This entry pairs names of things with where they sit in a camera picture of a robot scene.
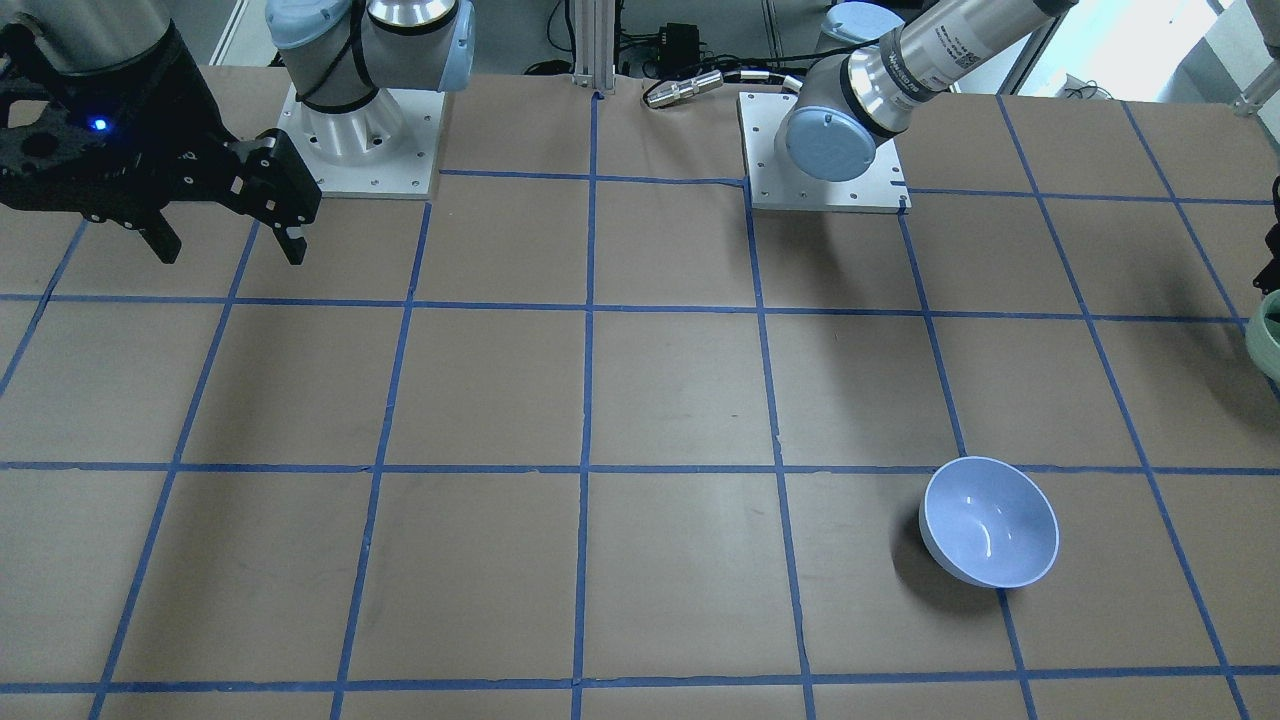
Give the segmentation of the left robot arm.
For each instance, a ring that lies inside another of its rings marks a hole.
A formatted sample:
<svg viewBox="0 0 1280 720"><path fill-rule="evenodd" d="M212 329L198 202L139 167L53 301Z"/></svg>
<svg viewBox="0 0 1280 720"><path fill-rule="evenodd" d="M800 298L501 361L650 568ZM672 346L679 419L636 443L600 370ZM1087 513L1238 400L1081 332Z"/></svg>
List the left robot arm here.
<svg viewBox="0 0 1280 720"><path fill-rule="evenodd" d="M837 38L810 54L804 81L788 85L796 102L774 132L781 186L772 190L768 176L753 173L754 206L877 211L877 204L833 192L864 177L918 108L1071 9L1070 1L940 1L877 38Z"/></svg>

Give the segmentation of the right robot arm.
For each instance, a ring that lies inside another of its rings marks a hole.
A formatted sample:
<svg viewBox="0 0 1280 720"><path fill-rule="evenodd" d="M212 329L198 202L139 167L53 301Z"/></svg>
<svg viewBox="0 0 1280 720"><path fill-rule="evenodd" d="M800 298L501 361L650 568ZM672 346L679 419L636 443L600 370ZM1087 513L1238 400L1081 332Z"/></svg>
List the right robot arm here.
<svg viewBox="0 0 1280 720"><path fill-rule="evenodd" d="M137 232L161 263L182 242L163 209L215 202L271 228L300 265L321 187L302 147L330 164L384 158L404 133L397 90L463 90L474 59L468 1L270 1L268 29L300 105L300 128L237 137L159 1L5 1L3 204L67 211Z"/></svg>

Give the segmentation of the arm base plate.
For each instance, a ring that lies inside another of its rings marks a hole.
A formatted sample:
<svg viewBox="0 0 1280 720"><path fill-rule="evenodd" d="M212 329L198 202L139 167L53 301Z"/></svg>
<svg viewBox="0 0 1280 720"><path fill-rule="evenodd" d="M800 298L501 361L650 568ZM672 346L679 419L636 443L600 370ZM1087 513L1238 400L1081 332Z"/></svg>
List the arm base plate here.
<svg viewBox="0 0 1280 720"><path fill-rule="evenodd" d="M742 155L753 209L895 214L913 208L893 141L881 145L869 168L852 179L818 179L796 167L780 131L795 100L791 94L739 94Z"/></svg>
<svg viewBox="0 0 1280 720"><path fill-rule="evenodd" d="M291 137L325 199L429 200L448 94L381 90L364 108L326 114L289 87L278 127Z"/></svg>

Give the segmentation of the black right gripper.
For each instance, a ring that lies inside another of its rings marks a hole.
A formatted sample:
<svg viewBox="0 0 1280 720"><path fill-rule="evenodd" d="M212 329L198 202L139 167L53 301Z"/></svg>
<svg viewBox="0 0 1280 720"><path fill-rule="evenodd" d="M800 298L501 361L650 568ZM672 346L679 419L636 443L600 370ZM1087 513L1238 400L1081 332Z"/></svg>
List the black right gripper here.
<svg viewBox="0 0 1280 720"><path fill-rule="evenodd" d="M271 225L292 266L321 191L283 129L252 140L225 126L180 32L168 24L137 58L106 70L59 70L28 26L3 28L3 108L41 101L26 126L3 127L3 204L132 224L160 263L182 250L163 209L216 202Z"/></svg>

